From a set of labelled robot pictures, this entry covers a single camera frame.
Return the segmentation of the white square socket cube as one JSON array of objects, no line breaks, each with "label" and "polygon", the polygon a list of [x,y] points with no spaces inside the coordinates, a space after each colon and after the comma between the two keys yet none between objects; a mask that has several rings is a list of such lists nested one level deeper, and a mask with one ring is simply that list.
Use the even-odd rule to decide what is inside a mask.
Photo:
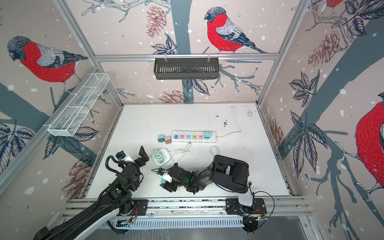
[{"label": "white square socket cube", "polygon": [[171,160],[170,153],[166,148],[154,149],[151,158],[156,166],[165,165]]}]

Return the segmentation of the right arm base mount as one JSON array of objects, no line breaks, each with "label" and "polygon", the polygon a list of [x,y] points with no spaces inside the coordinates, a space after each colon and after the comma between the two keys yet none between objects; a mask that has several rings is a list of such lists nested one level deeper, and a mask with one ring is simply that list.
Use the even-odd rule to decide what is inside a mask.
[{"label": "right arm base mount", "polygon": [[238,215],[242,217],[249,217],[251,215],[266,215],[267,209],[265,201],[262,198],[254,198],[252,205],[244,206],[241,205],[236,198],[229,198],[226,202],[226,213],[228,215]]}]

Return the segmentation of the pink charger plug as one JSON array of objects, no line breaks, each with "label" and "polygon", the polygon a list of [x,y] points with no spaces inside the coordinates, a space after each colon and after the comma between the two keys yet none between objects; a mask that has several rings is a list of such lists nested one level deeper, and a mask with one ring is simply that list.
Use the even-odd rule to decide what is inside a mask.
[{"label": "pink charger plug", "polygon": [[164,140],[165,140],[165,143],[166,143],[167,145],[172,143],[172,137],[171,137],[171,136],[165,136],[165,137],[164,137]]}]

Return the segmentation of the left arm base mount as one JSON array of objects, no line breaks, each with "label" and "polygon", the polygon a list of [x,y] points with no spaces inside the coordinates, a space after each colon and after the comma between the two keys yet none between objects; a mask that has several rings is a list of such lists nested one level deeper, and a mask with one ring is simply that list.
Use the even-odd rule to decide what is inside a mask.
[{"label": "left arm base mount", "polygon": [[145,216],[148,208],[148,200],[133,199],[123,204],[119,210],[119,216]]}]

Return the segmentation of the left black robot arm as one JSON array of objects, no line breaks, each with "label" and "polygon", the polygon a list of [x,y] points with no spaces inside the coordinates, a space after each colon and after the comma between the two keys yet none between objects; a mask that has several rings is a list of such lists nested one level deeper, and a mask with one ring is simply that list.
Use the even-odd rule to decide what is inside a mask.
[{"label": "left black robot arm", "polygon": [[114,173],[116,178],[101,191],[96,201],[88,208],[68,221],[49,230],[47,227],[39,230],[35,240],[84,240],[91,233],[107,224],[116,234],[124,235],[127,230],[120,230],[110,223],[116,216],[128,216],[134,223],[138,216],[146,213],[147,201],[134,201],[133,192],[138,190],[144,179],[141,167],[149,161],[144,147],[140,147],[139,158],[128,161],[124,151],[115,156],[108,156],[105,167]]}]

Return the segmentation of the light green charger plug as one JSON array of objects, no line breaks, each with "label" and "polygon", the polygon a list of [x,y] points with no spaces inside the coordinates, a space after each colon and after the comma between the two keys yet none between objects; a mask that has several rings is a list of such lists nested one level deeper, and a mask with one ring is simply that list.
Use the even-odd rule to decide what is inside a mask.
[{"label": "light green charger plug", "polygon": [[164,158],[162,157],[161,159],[157,159],[157,161],[158,161],[159,164],[162,164],[164,162]]}]

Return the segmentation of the long white power strip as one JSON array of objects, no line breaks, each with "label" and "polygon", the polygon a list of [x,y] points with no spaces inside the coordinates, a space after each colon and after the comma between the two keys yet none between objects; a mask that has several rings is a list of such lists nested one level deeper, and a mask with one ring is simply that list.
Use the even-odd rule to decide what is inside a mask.
[{"label": "long white power strip", "polygon": [[179,143],[215,143],[217,141],[216,132],[211,132],[210,139],[204,138],[204,132],[209,131],[172,131],[172,141]]}]

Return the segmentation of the green charger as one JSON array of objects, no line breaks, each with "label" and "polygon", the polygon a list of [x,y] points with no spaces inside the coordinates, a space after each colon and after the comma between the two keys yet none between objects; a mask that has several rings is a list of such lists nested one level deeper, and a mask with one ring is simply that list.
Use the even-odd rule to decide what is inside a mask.
[{"label": "green charger", "polygon": [[165,142],[165,135],[158,135],[158,142],[159,143]]}]

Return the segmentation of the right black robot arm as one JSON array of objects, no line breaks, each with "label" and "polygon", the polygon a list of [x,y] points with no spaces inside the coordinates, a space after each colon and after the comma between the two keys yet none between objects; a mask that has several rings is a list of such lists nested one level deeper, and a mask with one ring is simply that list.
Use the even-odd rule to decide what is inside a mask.
[{"label": "right black robot arm", "polygon": [[169,169],[154,171],[164,180],[162,188],[171,193],[178,187],[184,187],[187,192],[196,194],[214,184],[225,192],[237,194],[242,206],[251,207],[254,203],[252,183],[248,181],[249,164],[241,160],[215,155],[213,162],[200,171],[188,172],[177,163]]}]

